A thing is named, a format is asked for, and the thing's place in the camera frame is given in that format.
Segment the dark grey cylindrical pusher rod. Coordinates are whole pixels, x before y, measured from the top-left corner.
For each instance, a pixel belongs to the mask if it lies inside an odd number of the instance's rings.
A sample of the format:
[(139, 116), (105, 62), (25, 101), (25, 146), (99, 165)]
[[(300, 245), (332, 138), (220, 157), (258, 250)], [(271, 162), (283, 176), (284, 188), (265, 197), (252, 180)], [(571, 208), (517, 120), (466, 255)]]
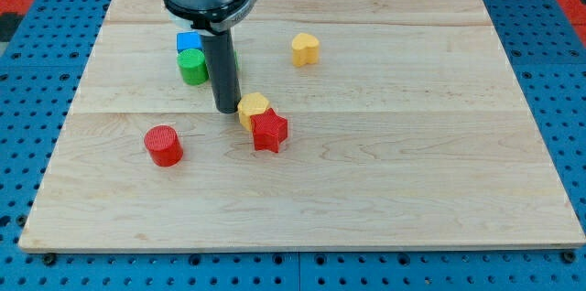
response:
[(202, 36), (201, 42), (216, 109), (220, 113), (236, 113), (241, 91), (232, 33), (227, 30), (215, 36)]

